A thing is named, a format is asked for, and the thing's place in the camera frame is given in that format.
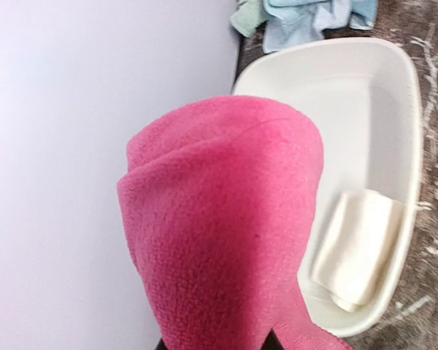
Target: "folded white towel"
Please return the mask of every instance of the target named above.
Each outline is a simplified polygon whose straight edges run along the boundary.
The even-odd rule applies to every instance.
[[[340,308],[355,311],[373,295],[403,208],[372,190],[341,194],[311,275]]]

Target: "white plastic tub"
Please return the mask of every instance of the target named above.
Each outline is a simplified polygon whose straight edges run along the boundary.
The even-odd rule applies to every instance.
[[[326,40],[257,60],[238,79],[234,95],[289,104],[320,129],[325,166],[299,284],[314,323],[339,337],[367,330],[383,315],[396,288],[415,220],[422,129],[412,61],[381,39]],[[404,203],[405,211],[375,296],[348,313],[310,281],[310,268],[338,194],[364,188]]]

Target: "brown marble surface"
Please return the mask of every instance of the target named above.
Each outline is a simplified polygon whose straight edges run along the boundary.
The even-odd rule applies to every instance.
[[[263,28],[242,41],[237,73],[263,55]],[[438,0],[380,0],[373,31],[341,29],[326,37],[373,36],[397,43],[415,62],[423,103],[423,181],[412,244],[383,318],[346,341],[357,350],[438,350]]]

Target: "pink towel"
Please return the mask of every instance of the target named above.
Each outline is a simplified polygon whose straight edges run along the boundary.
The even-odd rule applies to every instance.
[[[276,101],[190,104],[128,144],[118,184],[131,258],[169,350],[350,349],[296,280],[323,168],[317,128]]]

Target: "wall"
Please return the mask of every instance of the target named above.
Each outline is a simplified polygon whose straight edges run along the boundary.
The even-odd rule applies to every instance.
[[[234,8],[0,1],[0,350],[155,347],[115,185],[137,131],[230,91]]]

